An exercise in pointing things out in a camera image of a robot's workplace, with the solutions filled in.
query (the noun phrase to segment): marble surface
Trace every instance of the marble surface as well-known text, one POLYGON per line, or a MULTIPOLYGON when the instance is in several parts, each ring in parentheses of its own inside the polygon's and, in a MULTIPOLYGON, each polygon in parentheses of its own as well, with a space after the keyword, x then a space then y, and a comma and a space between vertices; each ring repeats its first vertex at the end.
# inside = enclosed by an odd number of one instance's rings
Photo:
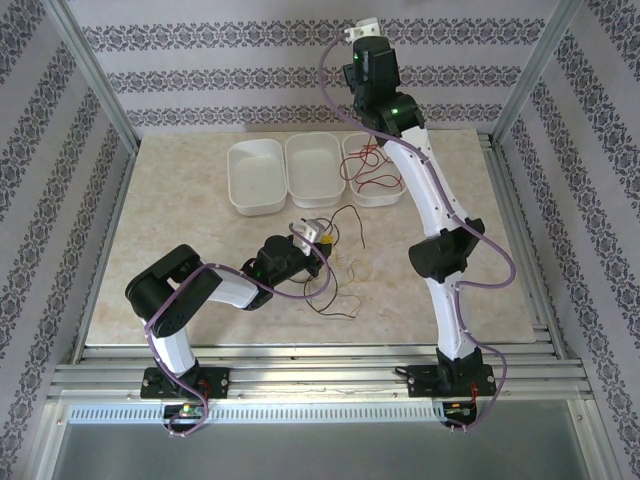
MULTIPOLYGON (((336 132, 340 142, 350 132, 336 132)), ((100 289, 88 344, 144 343, 140 320, 124 297, 127 283, 181 243, 204 259, 240 267, 273 234, 288 234, 297 218, 330 217, 352 203, 347 187, 333 207, 300 209, 291 197, 280 212, 243 217, 228 198, 226 153, 234 143, 273 138, 282 145, 290 133, 147 135, 142 143, 100 289)), ((472 217, 481 217, 487 234, 507 246, 475 131, 433 131, 432 146, 457 198, 472 217)), ((408 193, 393 206, 358 208, 366 249, 349 209, 336 223, 341 238, 330 261, 341 284, 349 282, 352 262, 356 281, 341 287, 329 311, 350 312, 355 319, 322 317, 304 301, 275 298, 255 312, 207 302, 188 326, 196 345, 241 343, 436 343, 436 320, 424 282, 414 273, 407 249, 421 241, 422 226, 408 193)), ((507 276, 503 261, 480 244, 470 259, 468 279, 497 282, 507 276)), ((301 285, 279 287, 300 294, 301 285)), ((316 302, 324 305, 327 297, 316 302)), ((528 309, 520 285, 500 291, 468 289, 468 324, 485 342, 533 342, 528 309)))

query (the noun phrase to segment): white plastic tray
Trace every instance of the white plastic tray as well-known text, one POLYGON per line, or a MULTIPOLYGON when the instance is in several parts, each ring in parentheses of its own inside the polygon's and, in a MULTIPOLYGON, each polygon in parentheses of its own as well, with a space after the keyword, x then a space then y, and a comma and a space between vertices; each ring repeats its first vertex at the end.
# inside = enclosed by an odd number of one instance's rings
POLYGON ((233 145, 227 152, 229 200, 242 215, 275 213, 287 201, 282 146, 263 138, 233 145))
POLYGON ((293 202, 302 208, 329 207, 340 201, 346 182, 340 177, 340 142, 330 133, 294 135, 284 145, 287 182, 293 202))
MULTIPOLYGON (((344 158, 358 154, 367 145, 368 141, 368 133, 354 133, 353 135, 346 137, 342 141, 342 153, 344 158)), ((375 157, 370 155, 369 162, 372 160, 375 160, 375 157)), ((359 159, 353 159, 347 160, 345 165, 347 167, 347 178, 352 178, 358 172, 362 163, 359 159)), ((361 181, 366 181, 380 175, 393 175, 395 177, 399 177, 400 172, 393 163, 385 163, 375 172, 370 174, 365 173, 359 178, 361 181)), ((392 179, 382 179, 382 182, 389 183, 389 180, 392 179)), ((351 180, 349 182, 349 186, 353 192, 354 201, 361 207, 383 207, 386 205, 393 205, 400 200, 400 197, 407 191, 407 184, 404 181, 402 182, 402 189, 400 186, 387 188, 381 185, 367 184, 360 189, 360 193, 358 193, 359 185, 355 180, 351 180)))

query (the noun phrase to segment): wall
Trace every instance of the wall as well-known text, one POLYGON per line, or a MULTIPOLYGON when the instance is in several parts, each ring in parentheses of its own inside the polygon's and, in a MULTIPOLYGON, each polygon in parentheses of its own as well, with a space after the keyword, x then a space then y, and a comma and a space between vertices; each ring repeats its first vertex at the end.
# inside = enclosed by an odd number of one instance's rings
POLYGON ((640 478, 640 2, 586 1, 503 142, 565 340, 640 478))
MULTIPOLYGON (((315 72, 324 46, 377 16, 403 91, 431 128, 489 132, 557 0, 72 0, 130 118, 145 132, 336 129, 315 72)), ((351 105, 339 45, 330 93, 351 105)))
POLYGON ((42 5, 0 0, 0 479, 69 354, 128 153, 42 5))

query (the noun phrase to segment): gray floor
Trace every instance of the gray floor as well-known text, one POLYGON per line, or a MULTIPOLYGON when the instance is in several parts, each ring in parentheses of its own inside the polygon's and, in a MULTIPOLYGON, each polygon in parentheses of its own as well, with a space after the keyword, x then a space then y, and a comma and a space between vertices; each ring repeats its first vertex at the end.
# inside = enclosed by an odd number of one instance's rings
POLYGON ((468 434, 437 423, 70 425, 54 478, 588 478, 566 402, 500 402, 468 434))

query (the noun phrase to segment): red wire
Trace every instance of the red wire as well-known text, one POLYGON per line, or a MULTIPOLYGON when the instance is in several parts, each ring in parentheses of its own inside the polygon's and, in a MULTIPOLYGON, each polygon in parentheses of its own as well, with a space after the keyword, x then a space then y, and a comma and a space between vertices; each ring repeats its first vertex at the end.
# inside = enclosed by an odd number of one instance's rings
POLYGON ((395 188, 399 186, 400 190, 402 190, 403 186, 402 186, 401 176, 396 177, 395 175, 385 174, 385 175, 378 175, 377 177, 373 177, 373 178, 368 178, 367 180, 364 180, 364 181, 360 180, 362 176, 371 175, 372 173, 376 172, 385 163, 393 163, 393 162, 391 162, 391 160, 389 160, 389 158, 380 151, 379 146, 375 141, 373 135, 370 135, 369 140, 367 141, 367 144, 360 150, 360 152, 352 153, 351 155, 346 157, 344 160, 342 160, 340 164, 340 176, 347 182, 353 181, 354 183, 356 183, 358 185, 357 193, 360 193, 360 190, 362 190, 362 187, 364 187, 365 185, 379 185, 385 188, 395 188), (375 163, 373 162, 370 163, 369 155, 373 155, 375 157, 375 163), (349 160, 360 160, 362 162, 358 171, 350 178, 347 171, 347 162, 349 160), (363 171, 365 166, 372 167, 372 168, 370 170, 363 171), (385 177, 391 177, 394 180, 393 184, 388 185, 386 183, 382 183, 378 181, 385 177))

